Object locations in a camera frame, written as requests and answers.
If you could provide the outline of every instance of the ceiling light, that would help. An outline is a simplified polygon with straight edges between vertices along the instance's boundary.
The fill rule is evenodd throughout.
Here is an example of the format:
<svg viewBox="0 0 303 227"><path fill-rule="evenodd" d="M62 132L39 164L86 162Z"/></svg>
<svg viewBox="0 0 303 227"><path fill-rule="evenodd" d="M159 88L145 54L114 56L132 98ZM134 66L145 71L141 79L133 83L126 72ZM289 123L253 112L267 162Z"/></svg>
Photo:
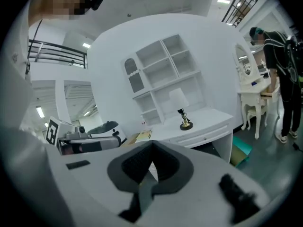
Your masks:
<svg viewBox="0 0 303 227"><path fill-rule="evenodd" d="M37 112L38 112L40 118L44 118L44 114L43 114L43 112L42 112L42 108L41 108L40 106L38 106L38 107L36 107L36 110L37 110Z"/></svg>
<svg viewBox="0 0 303 227"><path fill-rule="evenodd" d="M228 1L228 0L218 0L217 2L221 2L221 3L230 4L230 2L231 2L231 1Z"/></svg>
<svg viewBox="0 0 303 227"><path fill-rule="evenodd" d="M87 43L84 43L83 46L86 47L86 48L90 48L90 45L87 44Z"/></svg>

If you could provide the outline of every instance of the white desk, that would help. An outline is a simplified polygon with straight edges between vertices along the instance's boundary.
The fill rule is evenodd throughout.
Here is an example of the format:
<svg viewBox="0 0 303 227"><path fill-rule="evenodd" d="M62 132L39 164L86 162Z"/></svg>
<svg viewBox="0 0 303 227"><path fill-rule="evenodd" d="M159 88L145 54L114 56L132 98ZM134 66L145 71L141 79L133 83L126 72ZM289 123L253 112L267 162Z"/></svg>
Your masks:
<svg viewBox="0 0 303 227"><path fill-rule="evenodd" d="M256 125L256 133L255 139L259 138L259 129L260 129L260 122L261 122L261 92L264 91L270 85L270 79L264 79L263 81L259 82L254 86L250 86L247 88L241 88L239 94L241 94L241 101L242 101L242 116L243 116L243 126L242 130L245 130L246 123L247 123L247 116L246 116L246 109L245 106L254 106L256 107L256 118L257 118L257 125Z"/></svg>
<svg viewBox="0 0 303 227"><path fill-rule="evenodd" d="M167 119L164 124L152 127L150 140L161 140L172 144L193 148L209 142L220 157L229 162L232 152L232 116L216 109L202 108L187 112L194 124L188 131L180 129L181 115Z"/></svg>

